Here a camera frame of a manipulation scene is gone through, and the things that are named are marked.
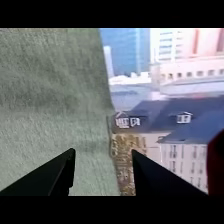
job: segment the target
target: gray-green cloth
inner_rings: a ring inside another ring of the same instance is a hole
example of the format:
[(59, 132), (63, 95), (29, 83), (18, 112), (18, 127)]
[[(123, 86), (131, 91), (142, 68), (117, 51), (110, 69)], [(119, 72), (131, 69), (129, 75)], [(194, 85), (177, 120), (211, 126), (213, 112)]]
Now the gray-green cloth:
[(0, 190), (69, 148), (71, 195), (119, 195), (95, 28), (0, 29)]

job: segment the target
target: green fabric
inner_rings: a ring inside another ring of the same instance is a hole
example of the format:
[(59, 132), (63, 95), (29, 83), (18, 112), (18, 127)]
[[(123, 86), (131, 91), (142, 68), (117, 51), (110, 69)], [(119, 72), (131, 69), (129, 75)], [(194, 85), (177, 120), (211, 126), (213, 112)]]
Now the green fabric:
[(71, 195), (119, 195), (98, 29), (3, 28), (0, 49), (0, 189), (72, 147)]

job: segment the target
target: dormer window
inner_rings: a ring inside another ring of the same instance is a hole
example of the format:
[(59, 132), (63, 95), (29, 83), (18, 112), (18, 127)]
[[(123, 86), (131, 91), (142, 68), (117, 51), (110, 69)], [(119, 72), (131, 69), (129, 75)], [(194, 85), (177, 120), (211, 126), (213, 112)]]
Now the dormer window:
[(177, 123), (184, 124), (184, 123), (190, 123), (191, 122), (191, 115), (190, 113), (183, 113), (177, 115)]

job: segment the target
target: blue glass building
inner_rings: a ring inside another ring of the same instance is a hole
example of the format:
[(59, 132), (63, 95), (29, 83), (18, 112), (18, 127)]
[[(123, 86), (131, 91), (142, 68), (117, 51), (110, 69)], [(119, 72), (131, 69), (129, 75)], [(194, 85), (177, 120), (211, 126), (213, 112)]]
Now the blue glass building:
[(111, 47), (115, 75), (149, 71), (149, 28), (100, 28), (103, 46)]

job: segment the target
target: skyscraper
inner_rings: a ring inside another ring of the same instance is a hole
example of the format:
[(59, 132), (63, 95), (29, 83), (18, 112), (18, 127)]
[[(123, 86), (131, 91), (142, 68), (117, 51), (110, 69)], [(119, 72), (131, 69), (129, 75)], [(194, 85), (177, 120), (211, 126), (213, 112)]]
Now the skyscraper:
[(149, 28), (100, 28), (103, 46), (111, 48), (115, 75), (149, 71)]

